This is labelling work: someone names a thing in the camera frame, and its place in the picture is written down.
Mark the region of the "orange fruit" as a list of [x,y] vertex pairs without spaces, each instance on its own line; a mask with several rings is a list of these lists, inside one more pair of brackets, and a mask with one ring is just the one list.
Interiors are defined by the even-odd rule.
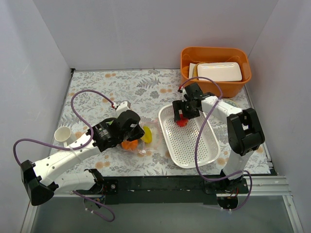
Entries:
[[131,150],[131,151],[136,150],[138,147],[138,140],[133,140],[133,141],[125,140],[121,143],[121,147],[124,150]]

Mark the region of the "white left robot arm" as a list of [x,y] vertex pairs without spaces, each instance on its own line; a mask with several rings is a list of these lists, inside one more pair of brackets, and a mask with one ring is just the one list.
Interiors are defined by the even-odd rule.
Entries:
[[106,188],[103,176],[97,169],[82,173],[65,172],[83,160],[114,148],[124,140],[134,141],[144,135],[139,125],[140,116],[126,110],[117,118],[108,118],[89,129],[70,144],[66,150],[36,161],[21,164],[21,178],[33,206],[49,201],[55,194],[82,191],[99,194]]

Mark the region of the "red strawberry fruit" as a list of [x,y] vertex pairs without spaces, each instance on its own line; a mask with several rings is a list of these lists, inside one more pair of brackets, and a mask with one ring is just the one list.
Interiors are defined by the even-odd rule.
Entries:
[[187,118],[182,118],[178,121],[176,121],[176,124],[179,126],[179,127],[185,127],[188,123],[188,119]]

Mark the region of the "clear zip top bag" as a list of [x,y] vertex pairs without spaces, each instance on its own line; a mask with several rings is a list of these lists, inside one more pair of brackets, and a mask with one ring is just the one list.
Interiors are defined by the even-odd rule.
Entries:
[[143,121],[139,125],[144,131],[144,136],[132,142],[125,140],[118,147],[123,151],[144,156],[148,149],[157,149],[162,138],[158,120]]

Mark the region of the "yellow star fruit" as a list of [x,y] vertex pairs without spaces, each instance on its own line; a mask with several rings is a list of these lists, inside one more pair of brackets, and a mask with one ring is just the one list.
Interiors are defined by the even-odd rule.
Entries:
[[144,130],[144,136],[141,138],[142,141],[147,144],[151,143],[153,137],[152,137],[152,132],[150,128],[148,126],[143,126],[143,130]]

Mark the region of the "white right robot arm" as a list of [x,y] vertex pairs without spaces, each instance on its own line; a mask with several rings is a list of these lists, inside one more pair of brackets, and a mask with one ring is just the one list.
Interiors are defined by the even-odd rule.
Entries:
[[206,113],[205,123],[214,116],[226,124],[231,147],[229,159],[219,178],[202,178],[207,182],[220,183],[220,188],[226,193],[233,192],[247,172],[245,166],[249,158],[265,141],[257,112],[253,108],[234,107],[224,102],[222,95],[204,93],[197,83],[180,86],[178,92],[182,93],[182,99],[173,101],[175,122],[181,117],[193,119]]

